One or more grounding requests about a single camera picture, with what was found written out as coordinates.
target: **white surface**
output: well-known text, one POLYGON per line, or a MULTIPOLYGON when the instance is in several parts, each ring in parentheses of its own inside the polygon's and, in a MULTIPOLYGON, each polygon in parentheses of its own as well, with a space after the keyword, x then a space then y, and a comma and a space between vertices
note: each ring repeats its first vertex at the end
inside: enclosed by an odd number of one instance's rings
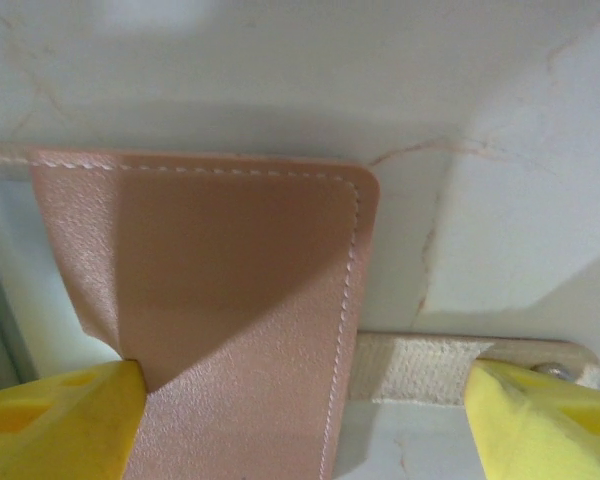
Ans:
MULTIPOLYGON (((385 156, 365 328, 600 356, 600 1, 0 2, 0 140, 385 156)), ((27 186, 0 185, 0 271, 43 374, 111 355, 79 333, 27 186)), ((409 478, 477 478, 448 468, 473 448, 458 423, 409 411, 377 412, 341 478, 394 468, 402 431, 409 478)))

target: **folded leather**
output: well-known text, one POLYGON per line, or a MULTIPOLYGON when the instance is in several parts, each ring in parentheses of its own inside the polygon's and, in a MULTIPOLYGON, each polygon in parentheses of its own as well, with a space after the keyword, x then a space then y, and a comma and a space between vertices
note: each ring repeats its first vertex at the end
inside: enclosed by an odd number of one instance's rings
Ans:
POLYGON ((354 166, 37 150, 86 332, 142 365, 127 479, 326 480, 378 199, 354 166))

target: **stitched edge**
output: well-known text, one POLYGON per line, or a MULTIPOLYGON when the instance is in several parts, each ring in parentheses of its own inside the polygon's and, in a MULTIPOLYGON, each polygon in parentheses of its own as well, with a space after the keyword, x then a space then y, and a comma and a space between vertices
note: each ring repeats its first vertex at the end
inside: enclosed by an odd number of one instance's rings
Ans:
POLYGON ((344 289, 342 292, 342 301, 340 303, 340 321, 338 322, 338 336, 336 338, 336 355, 333 361, 333 375, 331 377, 331 387, 329 389, 329 403, 327 406, 327 419, 324 427, 324 436, 322 440, 322 453, 320 455, 320 480, 325 479, 326 474, 326 462, 327 462, 327 450, 329 445, 329 438, 333 430, 333 408, 334 402, 337 395, 338 379, 340 376, 340 361, 342 359, 342 337, 344 335, 344 326, 347 319, 349 300, 350 300, 350 289, 351 289, 351 274, 353 271, 353 265, 355 264, 355 247, 358 234, 358 221, 360 219, 360 190, 358 186, 345 180, 339 175, 327 175, 326 173, 300 173, 292 171, 279 171, 279 170, 239 170, 239 169, 208 169, 208 168, 184 168, 184 167, 151 167, 148 165, 94 165, 94 164, 74 164, 74 163, 51 163, 51 162, 29 162, 29 165, 33 167, 49 167, 49 168, 68 168, 68 169, 101 169, 101 170, 140 170, 140 171, 153 171, 153 172, 172 172, 172 173, 198 173, 198 174, 216 174, 216 175, 268 175, 268 176, 287 176, 287 177, 302 177, 302 178, 322 178, 326 180, 334 180, 337 182, 345 182, 349 185, 355 194, 355 212, 353 229, 351 231, 351 238, 349 240, 349 251, 348 261, 346 267, 346 274, 344 277, 344 289))

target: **metal screw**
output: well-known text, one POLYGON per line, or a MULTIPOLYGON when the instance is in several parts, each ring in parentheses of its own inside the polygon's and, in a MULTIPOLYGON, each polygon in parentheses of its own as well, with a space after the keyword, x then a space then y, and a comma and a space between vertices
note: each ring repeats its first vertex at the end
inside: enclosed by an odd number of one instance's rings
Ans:
POLYGON ((571 373, 567 367, 558 362, 541 363, 540 365, 532 367, 531 370, 534 372, 551 375, 552 377, 564 380, 566 382, 575 383, 577 380, 577 377, 571 373))

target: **white stitching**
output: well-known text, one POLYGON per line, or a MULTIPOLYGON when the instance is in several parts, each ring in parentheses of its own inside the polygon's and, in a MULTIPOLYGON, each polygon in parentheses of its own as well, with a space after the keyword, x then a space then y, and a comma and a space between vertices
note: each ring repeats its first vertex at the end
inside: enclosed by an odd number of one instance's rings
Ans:
POLYGON ((355 194, 355 216, 353 222, 353 229, 351 232, 351 239, 349 241, 349 251, 348 251, 348 260, 347 260, 347 273, 344 277, 344 289, 342 292, 342 302, 340 303, 340 321, 338 322, 338 337, 336 339, 336 355, 333 361, 333 375, 331 377, 331 387, 329 389, 329 404, 327 406, 327 419, 324 427, 324 436, 322 440, 322 453, 320 455, 320 480, 324 480, 326 474, 326 462, 327 462, 327 449, 329 437, 332 433, 332 421, 333 421, 333 407, 337 394, 338 388, 338 377, 340 375, 340 361, 342 359, 342 337, 344 335, 344 326, 347 319, 348 307, 349 307, 349 299, 350 299, 350 289, 351 289, 351 274, 353 270, 353 265, 355 264, 355 247, 356 247, 356 239, 358 233, 358 221, 360 218, 360 191, 358 186, 345 180, 343 177, 336 176, 328 176, 326 173, 316 173, 310 174, 307 172, 280 172, 277 170, 268 170, 268 171, 260 171, 260 170, 222 170, 222 169, 206 169, 206 168, 194 168, 192 170, 188 170, 182 167, 150 167, 147 165, 139 165, 137 167, 129 166, 129 165, 94 165, 94 164, 68 164, 68 163, 50 163, 50 162, 30 162, 31 166, 34 167, 50 167, 50 168, 85 168, 85 169, 94 169, 94 168, 102 168, 104 170, 113 170, 115 168, 120 168, 121 170, 143 170, 143 171, 155 171, 155 172, 174 172, 174 173, 200 173, 200 174, 233 174, 233 175, 269 175, 269 176, 280 176, 286 175, 288 177, 298 177, 302 176, 303 178, 317 178, 317 179, 326 179, 326 180, 334 180, 336 182, 345 182, 349 185, 355 194))

